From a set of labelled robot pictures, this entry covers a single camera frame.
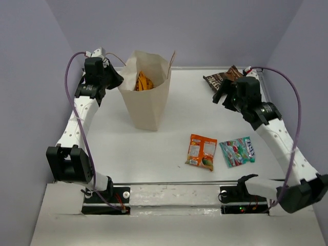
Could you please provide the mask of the brown Kettle chips bag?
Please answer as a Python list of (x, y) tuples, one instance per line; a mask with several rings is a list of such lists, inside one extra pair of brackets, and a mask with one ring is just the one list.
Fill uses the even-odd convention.
[(209, 85), (214, 93), (216, 93), (225, 79), (231, 80), (234, 82), (236, 79), (243, 77), (243, 74), (239, 72), (235, 65), (232, 65), (228, 71), (215, 73), (208, 76), (203, 76), (203, 79)]

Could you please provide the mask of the orange Kettle chips bag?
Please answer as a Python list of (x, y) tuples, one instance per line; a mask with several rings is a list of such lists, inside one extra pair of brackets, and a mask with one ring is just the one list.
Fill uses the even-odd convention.
[(135, 91), (146, 91), (146, 90), (151, 90), (154, 89), (154, 84), (153, 82), (144, 75), (142, 71), (140, 71), (136, 84), (135, 84)]

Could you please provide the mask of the cream paper bag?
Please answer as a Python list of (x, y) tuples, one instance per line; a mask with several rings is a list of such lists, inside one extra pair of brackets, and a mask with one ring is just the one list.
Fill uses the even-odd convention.
[[(176, 53), (167, 61), (158, 54), (135, 50), (125, 62), (120, 75), (124, 78), (118, 87), (135, 128), (157, 131), (161, 122), (171, 81), (171, 68)], [(136, 91), (136, 82), (142, 73), (154, 88)]]

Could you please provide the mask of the orange candy bag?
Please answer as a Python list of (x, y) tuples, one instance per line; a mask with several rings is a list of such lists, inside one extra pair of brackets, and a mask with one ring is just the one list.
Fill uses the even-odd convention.
[(216, 139), (191, 134), (185, 164), (205, 168), (212, 172), (216, 147)]

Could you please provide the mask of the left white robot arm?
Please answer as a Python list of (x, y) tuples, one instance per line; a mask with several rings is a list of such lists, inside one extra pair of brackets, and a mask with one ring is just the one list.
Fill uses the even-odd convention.
[(117, 88), (123, 80), (106, 57), (87, 54), (75, 94), (68, 96), (72, 113), (66, 128), (56, 145), (46, 150), (55, 181), (82, 185), (101, 202), (113, 198), (113, 181), (96, 172), (87, 134), (106, 90)]

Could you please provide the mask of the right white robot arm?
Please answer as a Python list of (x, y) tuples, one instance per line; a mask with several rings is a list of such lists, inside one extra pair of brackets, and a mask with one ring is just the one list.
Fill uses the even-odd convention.
[(213, 103), (218, 103), (223, 95), (223, 106), (241, 113), (265, 141), (285, 174), (284, 181), (262, 179), (257, 174), (243, 176), (237, 181), (237, 197), (242, 201), (265, 197), (290, 214), (321, 201), (327, 193), (327, 175), (319, 174), (306, 161), (276, 106), (261, 100), (259, 80), (248, 76), (236, 81), (225, 79), (213, 96)]

